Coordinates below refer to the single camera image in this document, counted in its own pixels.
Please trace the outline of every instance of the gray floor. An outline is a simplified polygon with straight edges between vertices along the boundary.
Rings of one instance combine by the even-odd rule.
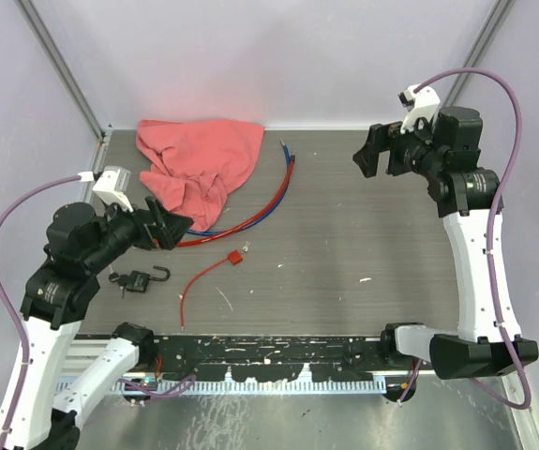
[[[285,173],[283,138],[296,165],[280,207],[255,228],[219,242],[172,252],[131,250],[113,265],[117,272],[165,265],[171,279],[121,298],[105,274],[82,331],[111,332],[131,321],[158,334],[179,332],[179,294],[187,282],[246,241],[250,251],[241,264],[220,266],[190,290],[187,333],[378,335],[387,322],[401,321],[456,329],[452,251],[427,183],[383,170],[366,180],[352,163],[366,137],[364,131],[266,132],[255,172],[230,196],[216,229],[249,218],[273,197]],[[138,174],[149,163],[135,146],[135,131],[112,134],[105,164],[132,170],[128,195],[143,204],[148,191]]]
[[[500,387],[498,379],[488,381]],[[522,448],[508,408],[473,383],[422,376],[402,408],[381,396],[180,397],[130,408],[107,396],[79,449]]]

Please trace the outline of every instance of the wooden table surface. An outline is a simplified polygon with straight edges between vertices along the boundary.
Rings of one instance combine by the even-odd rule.
[[[135,136],[115,131],[105,165],[131,170],[128,197],[145,205],[149,192],[139,173],[149,162]],[[266,131],[254,173],[230,195],[215,229],[251,217],[274,196],[286,170],[280,138],[296,163],[288,192],[271,216],[198,247],[130,250],[113,265],[116,272],[163,265],[172,277],[152,281],[145,294],[121,298],[104,273],[82,332],[109,333],[129,321],[157,334],[179,333],[180,293],[187,282],[246,241],[250,248],[242,263],[223,264],[190,289],[185,333],[377,336],[388,322],[409,321],[456,329],[452,251],[427,182],[412,173],[386,176],[387,155],[378,176],[365,179],[352,162],[365,131]]]

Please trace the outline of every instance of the white plastic part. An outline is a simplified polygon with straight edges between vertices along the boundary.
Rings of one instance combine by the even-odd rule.
[[[30,317],[25,324],[30,340],[30,358],[22,395],[13,416],[5,442],[6,448],[33,448],[48,438],[51,430],[51,405],[61,368],[71,341],[81,322],[61,325],[52,330],[49,322]],[[8,405],[15,391],[22,366],[22,349],[17,353],[7,392],[0,407],[0,435],[7,417]]]
[[[448,233],[455,257],[459,300],[458,337],[469,342],[477,342],[480,337],[490,343],[502,342],[501,331],[496,324],[492,292],[487,271],[486,226],[487,210],[473,210],[468,216],[454,213],[446,216],[444,229]],[[515,318],[509,298],[504,261],[502,260],[502,215],[494,220],[494,263],[496,279],[501,299],[504,327],[513,339],[521,335],[521,328]]]
[[[78,175],[82,178],[80,181],[82,183],[89,183],[94,181],[94,172],[79,172]]]
[[[425,325],[401,325],[394,330],[397,350],[402,354],[409,354],[424,361],[431,362],[429,356],[429,343],[434,335],[455,335],[451,331],[427,328]]]
[[[96,361],[72,385],[54,397],[52,406],[65,413],[75,411],[75,425],[82,429],[117,379],[138,364],[139,355],[138,347],[130,341],[112,338]]]
[[[404,117],[402,125],[400,126],[400,132],[402,134],[407,131],[413,131],[417,120],[421,117],[424,117],[428,122],[431,122],[434,114],[440,107],[440,98],[436,91],[430,86],[424,87],[418,93],[414,93],[413,90],[419,84],[414,84],[409,86],[402,95],[406,98],[407,101],[412,101],[412,105],[408,107],[409,112]]]
[[[122,167],[105,167],[92,190],[106,204],[117,203],[124,211],[133,212],[126,195],[130,175],[130,171]]]

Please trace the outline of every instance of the folded fabric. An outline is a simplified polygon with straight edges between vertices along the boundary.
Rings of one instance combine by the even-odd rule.
[[[142,120],[136,145],[152,166],[140,180],[165,209],[192,218],[192,230],[204,232],[217,221],[228,194],[252,174],[263,132],[260,125],[236,120]]]

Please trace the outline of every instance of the white wall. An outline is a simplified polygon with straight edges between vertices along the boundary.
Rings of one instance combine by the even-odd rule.
[[[539,344],[539,2],[517,2],[482,64],[516,90],[524,138],[504,196],[503,251],[515,312],[526,338]],[[493,82],[470,81],[459,105],[484,118],[482,163],[502,174],[514,138],[513,112]],[[539,361],[528,367],[539,414]]]
[[[101,122],[397,120],[464,62],[493,0],[36,0]],[[443,83],[441,92],[445,93]]]
[[[15,4],[0,0],[0,213],[46,181],[87,170],[96,139]],[[13,303],[44,260],[52,213],[78,200],[81,185],[58,187],[18,209],[0,235],[0,272]],[[0,402],[19,340],[0,301]]]

